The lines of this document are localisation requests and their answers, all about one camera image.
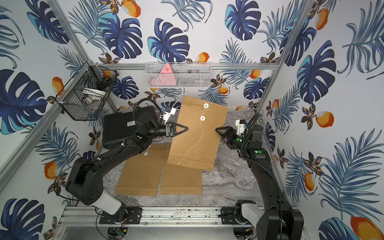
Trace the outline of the black plastic tool case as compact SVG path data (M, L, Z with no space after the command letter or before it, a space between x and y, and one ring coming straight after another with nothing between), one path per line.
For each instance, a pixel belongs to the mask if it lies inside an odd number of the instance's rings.
M160 129L154 107L136 108L132 112L108 115L104 119L103 147L140 146Z

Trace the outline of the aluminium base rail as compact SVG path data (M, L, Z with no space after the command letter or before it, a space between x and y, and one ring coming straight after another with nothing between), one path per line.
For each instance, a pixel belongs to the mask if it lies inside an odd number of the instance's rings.
M251 216L235 207L129 207L128 219L114 222L112 217L93 207L67 207L60 227L255 227L264 208L246 204Z

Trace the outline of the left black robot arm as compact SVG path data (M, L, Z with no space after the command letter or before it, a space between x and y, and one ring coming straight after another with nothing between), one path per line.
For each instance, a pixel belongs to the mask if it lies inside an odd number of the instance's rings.
M120 146L95 156L89 161L81 157L72 166L65 189L86 206L102 210L122 222L126 205L104 190L103 177L122 162L143 153L156 137L176 137L189 130L177 123L159 124L149 117L135 120L136 132Z

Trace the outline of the white mesh wall basket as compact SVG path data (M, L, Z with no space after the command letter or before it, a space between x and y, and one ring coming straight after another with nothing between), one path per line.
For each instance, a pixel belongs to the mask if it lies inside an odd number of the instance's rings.
M155 86L153 80L161 72L166 63L147 63L145 73L148 75L148 83L151 88L207 88L212 85L210 63L169 63L172 66L177 80L175 86Z

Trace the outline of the pink triangular object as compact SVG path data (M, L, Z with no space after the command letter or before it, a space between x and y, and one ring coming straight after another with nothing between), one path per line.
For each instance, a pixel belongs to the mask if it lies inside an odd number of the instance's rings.
M166 63L161 72L153 80L155 86L175 86L177 84L171 64Z

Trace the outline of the white items in black basket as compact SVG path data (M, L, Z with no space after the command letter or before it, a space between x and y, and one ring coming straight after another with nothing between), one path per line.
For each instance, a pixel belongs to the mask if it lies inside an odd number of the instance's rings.
M95 89L89 89L89 88L84 88L82 90L82 103L84 106L90 106L95 103L100 103L101 101L104 100L106 96L106 92L100 91L100 90L95 90Z

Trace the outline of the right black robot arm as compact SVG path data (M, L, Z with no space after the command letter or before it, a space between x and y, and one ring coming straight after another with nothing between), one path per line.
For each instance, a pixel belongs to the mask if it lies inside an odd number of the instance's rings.
M280 188L268 151L263 148L263 128L253 125L239 134L232 127L216 128L226 146L238 152L256 177L264 207L254 201L239 200L233 208L223 207L224 225L251 225L250 240L299 240L304 228L302 213L295 210Z

